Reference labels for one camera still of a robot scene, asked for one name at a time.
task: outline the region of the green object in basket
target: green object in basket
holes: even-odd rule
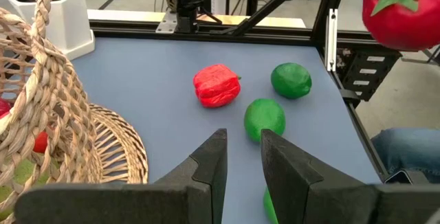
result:
[[[269,189],[267,189],[267,187],[266,187],[266,191],[264,192],[263,205],[264,205],[264,210],[266,211],[266,215],[270,220],[270,223],[278,224],[274,205],[272,204],[272,199],[270,198]]]
[[[285,127],[284,110],[275,100],[257,99],[246,109],[245,130],[254,142],[260,142],[262,129],[267,128],[282,135]]]
[[[14,172],[14,180],[24,185],[29,177],[32,175],[34,171],[34,164],[32,164],[29,160],[24,159],[19,166],[15,169]],[[40,179],[36,182],[35,186],[41,186],[46,183],[49,179],[49,174],[46,172]],[[0,187],[0,202],[5,201],[8,196],[11,194],[12,188],[9,186],[1,186]],[[2,212],[0,212],[0,221],[5,220],[12,213],[12,208],[8,208]]]
[[[311,90],[310,73],[296,63],[277,66],[270,76],[270,81],[279,95],[289,99],[303,97]]]

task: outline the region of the blue table surface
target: blue table surface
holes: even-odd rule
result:
[[[288,100],[274,92],[270,74],[286,62],[309,70],[309,95]],[[228,106],[205,109],[195,97],[193,76],[217,63],[242,77],[241,92]],[[116,111],[139,133],[150,183],[180,164],[218,128],[227,128],[223,223],[269,223],[263,208],[260,148],[243,126],[245,110],[257,98],[273,98],[284,108],[283,137],[290,142],[364,183],[380,183],[313,47],[97,38],[96,50],[73,64],[91,102]]]

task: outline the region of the red object in basket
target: red object in basket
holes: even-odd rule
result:
[[[49,135],[45,131],[41,131],[35,139],[34,152],[44,153],[47,147],[47,138]]]
[[[10,109],[11,105],[9,104],[9,102],[0,98],[0,118],[9,113]]]
[[[231,103],[240,93],[239,77],[225,65],[206,67],[193,78],[195,95],[202,106],[221,107]]]

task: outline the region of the black metal bracket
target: black metal bracket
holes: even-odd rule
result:
[[[358,107],[360,103],[360,98],[354,91],[339,89],[339,92],[341,93],[344,102],[351,103],[355,108]]]

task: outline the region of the metal frame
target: metal frame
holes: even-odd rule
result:
[[[183,41],[216,41],[230,43],[260,43],[274,45],[302,45],[316,47],[324,61],[325,36],[327,16],[330,9],[338,9],[341,0],[322,0],[314,27],[312,29],[298,29],[286,27],[256,27],[255,25],[281,5],[284,0],[270,0],[256,11],[250,18],[239,25],[199,24],[196,34],[163,34],[156,33],[158,22],[128,22],[128,21],[102,21],[90,20],[91,29],[95,36],[122,37],[122,38],[151,38]],[[389,50],[378,44],[368,32],[338,31],[338,47],[366,48]],[[384,181],[388,174],[378,157],[359,117],[355,107],[359,103],[356,95],[347,95],[335,72],[329,72],[336,85],[344,96],[347,110],[358,132],[359,138],[370,157],[381,180]]]
[[[325,36],[325,58],[324,65],[327,71],[336,72],[336,51],[338,49],[338,10],[330,9],[327,17],[327,30]]]
[[[434,53],[431,54],[429,59],[426,61],[426,63],[431,63],[431,61],[436,62],[438,65],[440,65],[440,46],[438,46]]]

